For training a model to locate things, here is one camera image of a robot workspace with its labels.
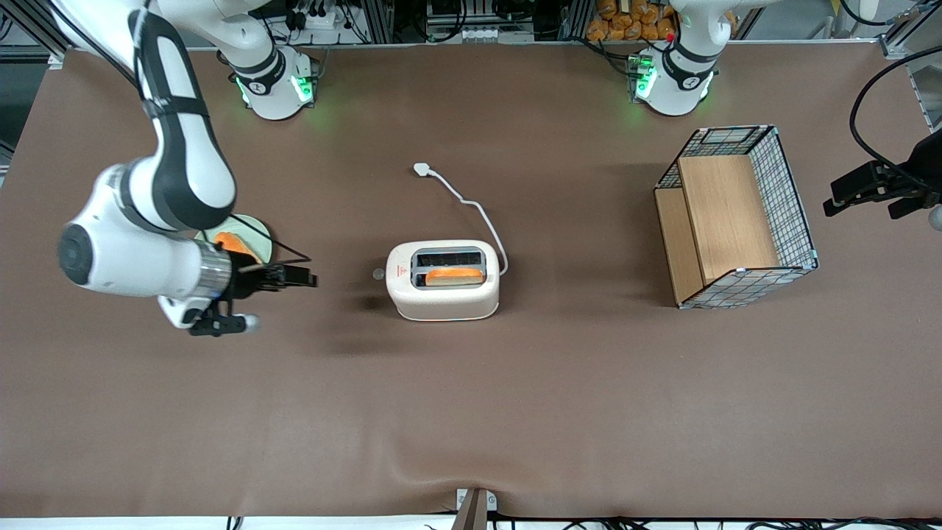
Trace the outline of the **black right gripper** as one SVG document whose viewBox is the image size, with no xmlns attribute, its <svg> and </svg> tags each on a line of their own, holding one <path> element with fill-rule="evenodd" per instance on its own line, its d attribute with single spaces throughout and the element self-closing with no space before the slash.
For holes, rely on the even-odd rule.
<svg viewBox="0 0 942 530">
<path fill-rule="evenodd" d="M 244 300 L 256 292 L 282 291 L 292 286 L 316 288 L 319 279 L 309 268 L 283 263 L 265 263 L 242 252 L 222 250 L 229 259 L 231 269 L 227 285 L 219 293 L 219 300 Z"/>
</svg>

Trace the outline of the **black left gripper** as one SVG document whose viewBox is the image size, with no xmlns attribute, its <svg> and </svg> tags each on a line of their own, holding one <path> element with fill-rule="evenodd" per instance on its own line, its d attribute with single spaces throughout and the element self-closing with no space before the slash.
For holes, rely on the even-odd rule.
<svg viewBox="0 0 942 530">
<path fill-rule="evenodd" d="M 940 198 L 941 130 L 919 141 L 902 163 L 891 162 L 884 155 L 874 157 L 881 163 L 871 160 L 831 182 L 831 197 L 822 202 L 826 217 L 869 202 L 871 196 Z"/>
</svg>

